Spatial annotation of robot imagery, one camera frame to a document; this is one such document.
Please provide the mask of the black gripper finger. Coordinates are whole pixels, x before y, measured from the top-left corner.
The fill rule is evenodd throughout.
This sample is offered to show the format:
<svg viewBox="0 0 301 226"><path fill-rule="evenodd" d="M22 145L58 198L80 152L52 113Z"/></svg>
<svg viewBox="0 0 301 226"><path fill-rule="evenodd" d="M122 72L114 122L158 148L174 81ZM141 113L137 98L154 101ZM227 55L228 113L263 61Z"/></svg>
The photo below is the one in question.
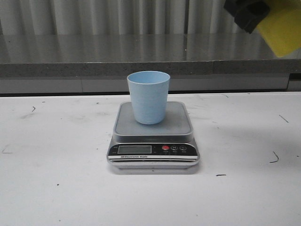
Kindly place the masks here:
<svg viewBox="0 0 301 226"><path fill-rule="evenodd" d="M270 12L270 7L263 0L225 0L223 8L231 14L238 27L249 34Z"/></svg>

